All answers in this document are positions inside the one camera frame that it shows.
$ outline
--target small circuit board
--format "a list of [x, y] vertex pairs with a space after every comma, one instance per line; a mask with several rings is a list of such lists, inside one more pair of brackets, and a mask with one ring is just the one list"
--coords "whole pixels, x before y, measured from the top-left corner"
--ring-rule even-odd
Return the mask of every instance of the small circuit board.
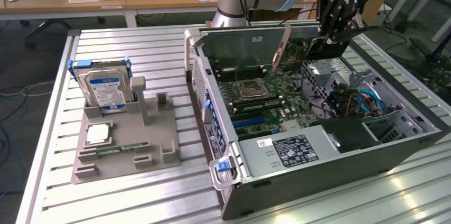
[[317, 120], [292, 79], [293, 71], [260, 69], [258, 78], [218, 81], [240, 140], [305, 128]]

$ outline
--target aluminum extrusion table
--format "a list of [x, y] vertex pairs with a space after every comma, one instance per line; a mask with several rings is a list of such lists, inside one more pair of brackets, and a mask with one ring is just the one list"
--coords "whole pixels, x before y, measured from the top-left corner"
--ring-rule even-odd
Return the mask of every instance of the aluminum extrusion table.
[[[184, 80], [182, 31], [189, 27], [201, 25], [85, 30], [66, 38], [17, 223], [348, 224], [451, 220], [447, 136], [389, 172], [245, 218], [222, 221]], [[364, 35], [354, 41], [449, 125], [449, 106]], [[133, 75], [146, 79], [145, 96], [166, 91], [173, 98], [182, 163], [165, 170], [72, 185], [84, 98], [66, 72], [66, 60], [124, 56], [133, 63]], [[349, 48], [342, 57], [356, 70], [366, 68]], [[338, 60], [334, 62], [340, 73], [348, 74]]]

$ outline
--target motherboard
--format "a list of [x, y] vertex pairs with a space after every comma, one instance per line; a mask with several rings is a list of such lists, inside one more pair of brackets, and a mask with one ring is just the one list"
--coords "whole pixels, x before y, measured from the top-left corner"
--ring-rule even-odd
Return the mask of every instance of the motherboard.
[[296, 71], [258, 67], [220, 71], [218, 89], [238, 140], [309, 127], [317, 117], [310, 110]]

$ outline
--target hard drive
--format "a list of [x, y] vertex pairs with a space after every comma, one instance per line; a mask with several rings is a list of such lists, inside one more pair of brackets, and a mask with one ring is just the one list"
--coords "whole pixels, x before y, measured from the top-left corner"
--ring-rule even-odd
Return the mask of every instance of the hard drive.
[[136, 100], [130, 89], [130, 62], [92, 62], [92, 60], [68, 61], [68, 70], [77, 81], [85, 103], [98, 106], [102, 114], [126, 110], [125, 103]]

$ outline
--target hard drive label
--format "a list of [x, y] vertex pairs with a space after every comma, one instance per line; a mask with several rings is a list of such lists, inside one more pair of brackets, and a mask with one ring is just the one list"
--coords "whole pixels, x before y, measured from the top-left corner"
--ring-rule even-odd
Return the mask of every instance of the hard drive label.
[[122, 92], [117, 89], [118, 78], [94, 79], [89, 81], [94, 98], [102, 109], [117, 109], [124, 107], [125, 99]]
[[318, 159], [305, 135], [272, 141], [272, 144], [285, 167], [293, 167]]

